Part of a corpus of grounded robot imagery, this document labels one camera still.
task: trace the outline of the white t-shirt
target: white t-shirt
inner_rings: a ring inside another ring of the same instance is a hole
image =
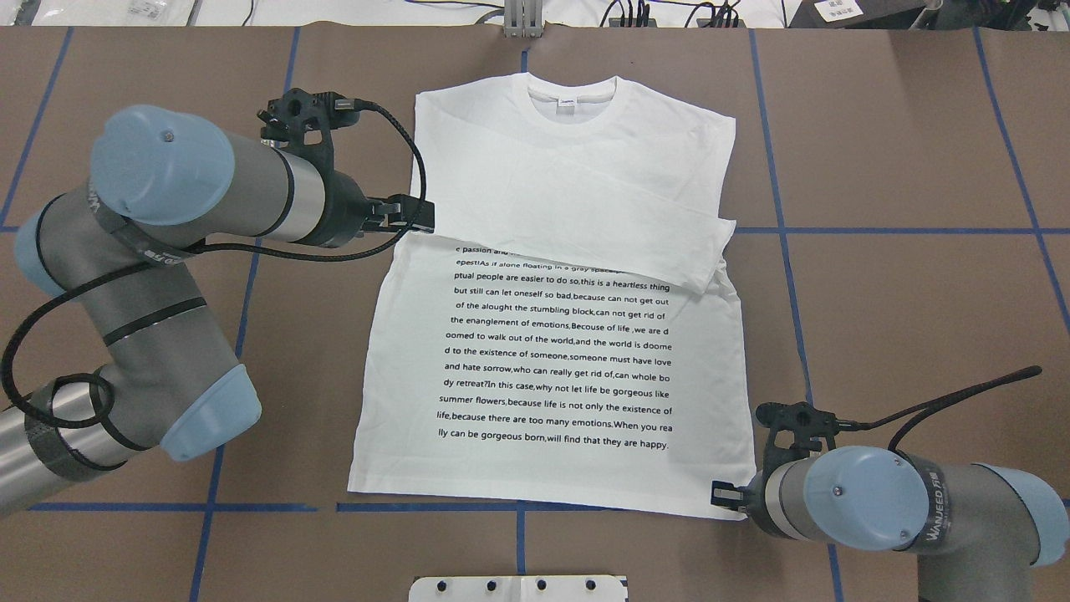
[[[709,505],[754,475],[734,133],[618,77],[419,94],[435,233],[380,291],[350,491],[742,518]]]

